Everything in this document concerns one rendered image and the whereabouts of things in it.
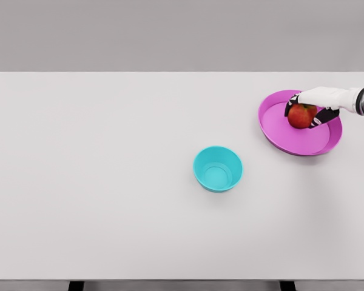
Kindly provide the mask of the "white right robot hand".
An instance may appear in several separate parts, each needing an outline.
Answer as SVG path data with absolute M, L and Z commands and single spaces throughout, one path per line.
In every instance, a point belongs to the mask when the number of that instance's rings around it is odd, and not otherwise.
M 339 96 L 343 92 L 343 89 L 332 87 L 317 87 L 299 92 L 298 94 L 293 95 L 287 102 L 285 117 L 288 118 L 289 109 L 294 104 L 308 104 L 315 105 L 318 110 L 312 124 L 308 127 L 309 129 L 330 122 L 339 116 Z

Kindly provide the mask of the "pink plate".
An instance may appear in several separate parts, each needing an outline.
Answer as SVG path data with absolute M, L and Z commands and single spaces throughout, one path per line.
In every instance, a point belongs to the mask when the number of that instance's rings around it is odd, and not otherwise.
M 278 149 L 298 156 L 315 156 L 329 152 L 338 145 L 343 133 L 340 118 L 316 129 L 296 129 L 284 116 L 286 103 L 298 90 L 282 90 L 262 100 L 258 121 L 265 137 Z

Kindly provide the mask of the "red apple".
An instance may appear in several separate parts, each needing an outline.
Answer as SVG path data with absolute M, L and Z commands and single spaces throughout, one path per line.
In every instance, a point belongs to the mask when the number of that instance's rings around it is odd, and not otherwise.
M 308 128 L 318 110 L 315 105 L 294 104 L 288 112 L 288 123 L 296 129 Z

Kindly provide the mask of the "blue bowl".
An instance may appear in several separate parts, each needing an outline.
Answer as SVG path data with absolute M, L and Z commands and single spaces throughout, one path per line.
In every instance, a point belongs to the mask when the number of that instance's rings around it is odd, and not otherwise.
M 202 188 L 214 192 L 226 192 L 242 179 L 244 165 L 231 149 L 213 145 L 200 150 L 194 158 L 192 170 Z

